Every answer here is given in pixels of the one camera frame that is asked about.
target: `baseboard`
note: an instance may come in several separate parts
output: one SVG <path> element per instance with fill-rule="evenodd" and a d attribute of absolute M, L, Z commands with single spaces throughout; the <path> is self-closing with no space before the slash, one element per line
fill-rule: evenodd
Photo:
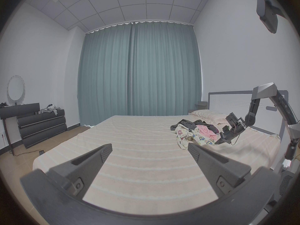
<path fill-rule="evenodd" d="M 11 146 L 12 146 L 13 148 L 16 148 L 16 147 L 18 147 L 18 146 L 20 146 L 20 145 L 22 145 L 22 144 L 23 144 L 23 142 L 22 142 L 22 140 L 20 140 L 20 141 L 17 141 L 17 142 L 12 143 Z M 9 150 L 10 150 L 9 146 L 6 146 L 6 147 L 0 149 L 0 155 L 2 155 L 2 154 L 4 154 L 4 153 L 8 152 Z"/>
<path fill-rule="evenodd" d="M 77 128 L 77 127 L 80 127 L 80 123 L 68 127 L 68 131 L 70 131 L 70 130 L 72 130 L 72 129 L 74 129 L 74 128 Z"/>

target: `teal curtain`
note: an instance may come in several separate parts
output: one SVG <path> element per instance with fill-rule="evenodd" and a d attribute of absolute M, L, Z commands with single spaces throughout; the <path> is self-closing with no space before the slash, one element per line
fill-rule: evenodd
<path fill-rule="evenodd" d="M 78 71 L 81 124 L 113 115 L 185 115 L 201 100 L 201 90 L 190 25 L 130 23 L 85 37 Z"/>

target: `tile floor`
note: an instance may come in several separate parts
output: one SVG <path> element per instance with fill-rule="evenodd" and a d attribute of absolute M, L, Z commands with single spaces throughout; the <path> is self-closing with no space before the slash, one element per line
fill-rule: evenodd
<path fill-rule="evenodd" d="M 81 126 L 70 131 L 61 133 L 55 137 L 45 140 L 39 144 L 26 149 L 24 145 L 20 145 L 13 151 L 15 155 L 32 152 L 35 150 L 44 150 L 45 152 L 51 150 L 57 145 L 70 138 L 76 136 L 78 133 L 82 133 L 89 127 Z M 31 217 L 36 220 L 39 224 L 48 224 L 39 212 L 35 209 L 33 204 L 30 202 L 29 198 L 26 196 L 20 184 L 20 178 L 32 171 L 33 161 L 39 156 L 39 152 L 32 152 L 27 154 L 22 154 L 19 156 L 13 156 L 9 152 L 6 152 L 0 156 L 0 170 L 1 179 L 4 184 L 7 185 L 8 189 L 13 193 L 13 197 L 17 199 L 18 203 L 31 215 Z"/>

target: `mattress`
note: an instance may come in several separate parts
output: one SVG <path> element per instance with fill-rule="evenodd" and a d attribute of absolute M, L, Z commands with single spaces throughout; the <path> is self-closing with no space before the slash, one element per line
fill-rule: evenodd
<path fill-rule="evenodd" d="M 113 116 L 39 156 L 33 168 L 47 172 L 53 166 L 111 143 L 113 152 L 84 201 L 140 215 L 193 209 L 218 197 L 188 150 L 179 148 L 176 134 L 170 130 L 181 119 L 199 118 L 195 115 Z M 247 128 L 234 146 L 227 143 L 204 146 L 250 165 L 253 173 L 260 166 L 271 166 L 279 145 L 277 135 Z"/>

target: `mirror frame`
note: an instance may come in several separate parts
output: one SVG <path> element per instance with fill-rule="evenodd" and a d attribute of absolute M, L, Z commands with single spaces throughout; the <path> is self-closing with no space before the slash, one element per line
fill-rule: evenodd
<path fill-rule="evenodd" d="M 13 78 L 15 78 L 15 77 L 20 78 L 21 81 L 22 81 L 22 83 L 23 83 L 23 93 L 22 93 L 21 97 L 20 97 L 18 100 L 13 100 L 13 99 L 11 99 L 11 97 L 9 96 L 9 93 L 8 93 L 8 86 L 9 86 L 9 83 L 10 83 L 10 81 L 11 81 Z M 18 75 L 12 76 L 12 77 L 10 78 L 10 80 L 8 81 L 8 84 L 7 84 L 7 96 L 9 97 L 9 99 L 12 100 L 13 102 L 15 102 L 15 104 L 16 104 L 18 101 L 20 101 L 20 100 L 23 98 L 24 92 L 25 92 L 25 83 L 24 83 L 24 80 L 23 80 L 20 76 L 18 76 Z"/>

